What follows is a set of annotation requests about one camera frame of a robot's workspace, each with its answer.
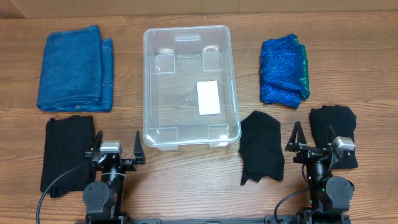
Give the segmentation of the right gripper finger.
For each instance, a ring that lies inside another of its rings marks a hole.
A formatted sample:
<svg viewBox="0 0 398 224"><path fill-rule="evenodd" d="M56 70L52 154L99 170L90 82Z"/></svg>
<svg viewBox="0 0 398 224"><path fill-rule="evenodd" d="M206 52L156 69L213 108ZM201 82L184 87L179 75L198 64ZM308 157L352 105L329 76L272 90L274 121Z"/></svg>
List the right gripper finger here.
<svg viewBox="0 0 398 224"><path fill-rule="evenodd" d="M333 129L332 125L329 125L328 127L328 145L329 146L334 146L334 140L337 137L335 130Z"/></svg>
<svg viewBox="0 0 398 224"><path fill-rule="evenodd" d="M292 134L288 140L287 146L295 146L295 145L299 145L299 144L306 145L307 141L306 141L304 133L303 133L301 122L296 121L294 124Z"/></svg>

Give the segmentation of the blue sparkly cloth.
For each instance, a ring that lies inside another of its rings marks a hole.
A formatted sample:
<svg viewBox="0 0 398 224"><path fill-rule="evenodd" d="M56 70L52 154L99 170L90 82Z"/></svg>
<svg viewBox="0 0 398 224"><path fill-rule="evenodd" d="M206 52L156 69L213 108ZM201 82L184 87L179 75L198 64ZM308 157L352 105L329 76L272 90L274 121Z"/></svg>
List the blue sparkly cloth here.
<svg viewBox="0 0 398 224"><path fill-rule="evenodd" d="M307 52L295 34L262 43L260 87L265 104L297 109L310 96Z"/></svg>

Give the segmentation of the clear plastic container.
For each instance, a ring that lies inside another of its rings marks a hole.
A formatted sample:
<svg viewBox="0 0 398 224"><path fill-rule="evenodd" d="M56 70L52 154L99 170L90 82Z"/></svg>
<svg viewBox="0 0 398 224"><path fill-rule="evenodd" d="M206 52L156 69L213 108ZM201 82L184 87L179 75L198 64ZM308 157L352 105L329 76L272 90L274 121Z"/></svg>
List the clear plastic container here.
<svg viewBox="0 0 398 224"><path fill-rule="evenodd" d="M148 29L143 36L144 142L162 151L224 147L241 137L227 26ZM200 115L197 83L216 80L220 114Z"/></svg>

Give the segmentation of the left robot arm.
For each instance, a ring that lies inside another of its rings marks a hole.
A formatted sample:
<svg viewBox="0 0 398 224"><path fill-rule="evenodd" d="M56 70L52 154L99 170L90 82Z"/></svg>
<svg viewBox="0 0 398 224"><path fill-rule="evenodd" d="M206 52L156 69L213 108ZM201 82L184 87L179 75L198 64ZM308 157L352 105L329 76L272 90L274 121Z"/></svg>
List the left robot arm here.
<svg viewBox="0 0 398 224"><path fill-rule="evenodd" d="M132 223L122 207L126 172L136 171L138 165L146 163L139 131L133 151L133 159L123 159L121 142L103 141L103 132L98 131L93 147L85 152L93 170L101 172L100 180L89 183L83 191L86 223Z"/></svg>

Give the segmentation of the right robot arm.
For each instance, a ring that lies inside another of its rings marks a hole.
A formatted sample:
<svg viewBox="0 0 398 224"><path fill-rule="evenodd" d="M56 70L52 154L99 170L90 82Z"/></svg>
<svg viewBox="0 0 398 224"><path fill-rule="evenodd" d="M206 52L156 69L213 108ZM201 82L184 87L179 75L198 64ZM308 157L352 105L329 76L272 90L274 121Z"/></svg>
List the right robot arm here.
<svg viewBox="0 0 398 224"><path fill-rule="evenodd" d="M307 144L302 126L295 122L292 135L285 147L296 153L294 163L302 164L302 174L308 187L293 193L292 196L308 192L310 207L303 208L292 218L292 223L349 223L350 200L354 185L349 180L334 176L332 167L345 157L352 156L355 144L351 138L337 136L332 126L326 134L329 143L325 147L312 147Z"/></svg>

